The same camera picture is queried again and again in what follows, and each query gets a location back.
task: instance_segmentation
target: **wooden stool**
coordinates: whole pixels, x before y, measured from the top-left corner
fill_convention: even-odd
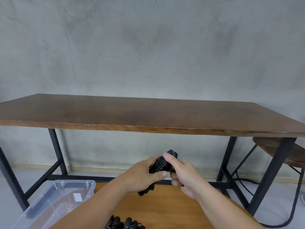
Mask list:
[[[95,193],[105,184],[97,183]],[[231,201],[252,217],[244,208]],[[154,191],[144,196],[137,193],[127,194],[115,208],[113,215],[119,216],[122,222],[131,217],[142,223],[146,229],[214,228],[197,201],[186,196],[180,188],[169,185],[155,185]]]
[[[238,165],[238,167],[235,169],[235,171],[232,173],[232,176],[234,174],[236,174],[237,177],[238,177],[238,173],[237,173],[238,169],[246,161],[246,159],[250,156],[250,154],[255,150],[255,148],[257,146],[259,146],[266,153],[268,153],[270,156],[273,157],[276,153],[277,148],[280,145],[281,140],[282,140],[281,137],[254,137],[253,141],[254,141],[255,145],[250,150],[250,152],[246,155],[246,157],[242,160],[242,162]],[[284,163],[289,165],[293,170],[295,170],[297,173],[299,173],[300,178],[299,178],[298,186],[297,186],[297,189],[296,189],[295,199],[293,201],[290,217],[285,223],[283,223],[281,225],[278,225],[278,228],[287,226],[293,219],[295,206],[296,206],[297,200],[299,198],[299,193],[300,193],[300,189],[301,189],[301,185],[302,185],[302,181],[303,181],[303,177],[304,177],[305,149],[294,143],[294,145],[292,146],[291,150],[289,151],[289,153],[287,155],[287,158],[284,161]],[[301,168],[301,172],[299,172],[297,169],[295,169],[295,167]],[[238,179],[239,179],[241,184],[242,184],[241,180],[250,181],[250,180],[247,180],[247,179],[240,179],[239,177],[238,177]],[[242,184],[242,186],[249,192],[249,190],[243,184]]]

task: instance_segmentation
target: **fingernail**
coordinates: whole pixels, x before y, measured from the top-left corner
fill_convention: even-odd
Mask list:
[[[162,173],[163,173],[163,177],[168,177],[168,172],[166,172],[166,171],[162,171]]]

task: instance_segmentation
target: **wooden table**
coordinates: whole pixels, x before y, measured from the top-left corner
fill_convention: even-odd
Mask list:
[[[105,183],[97,183],[95,192],[104,185]],[[231,201],[250,215],[236,202]],[[119,216],[121,222],[131,217],[147,229],[214,228],[197,201],[186,196],[180,188],[169,185],[155,185],[154,191],[144,196],[137,193],[127,194],[115,208],[113,215]]]
[[[0,150],[0,168],[22,209],[46,180],[90,179],[108,182],[110,177],[70,176],[55,129],[113,130],[174,134],[230,136],[215,188],[227,195],[233,189],[247,211],[254,215],[297,137],[305,137],[305,124],[255,103],[166,100],[102,96],[36,94],[0,103],[0,125],[48,128],[58,161],[24,193]],[[238,136],[283,137],[275,156],[249,203],[227,170]],[[52,174],[57,167],[62,175]]]

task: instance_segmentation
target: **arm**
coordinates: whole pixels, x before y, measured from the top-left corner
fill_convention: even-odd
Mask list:
[[[197,200],[216,229],[264,228],[205,181],[192,164],[177,160],[170,154],[163,156],[175,169],[175,172],[170,174],[172,185],[180,187],[187,196]]]
[[[167,172],[150,174],[148,167],[158,157],[140,161],[125,173],[101,188],[89,200],[59,220],[51,229],[100,229],[104,228],[116,205],[129,192],[139,192],[150,184],[163,180]]]

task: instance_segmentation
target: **black coil bundle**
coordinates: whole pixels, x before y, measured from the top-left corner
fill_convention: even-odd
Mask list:
[[[173,155],[175,158],[178,158],[178,154],[173,150],[168,150],[167,153]],[[163,156],[160,156],[152,165],[149,167],[149,173],[156,173],[160,171],[169,172],[171,164],[168,163]],[[155,188],[155,183],[151,184],[147,189],[138,192],[140,196],[147,194],[149,191],[153,191]]]
[[[132,221],[132,218],[127,218],[123,223],[120,217],[112,215],[104,229],[145,229],[145,227],[136,220]]]

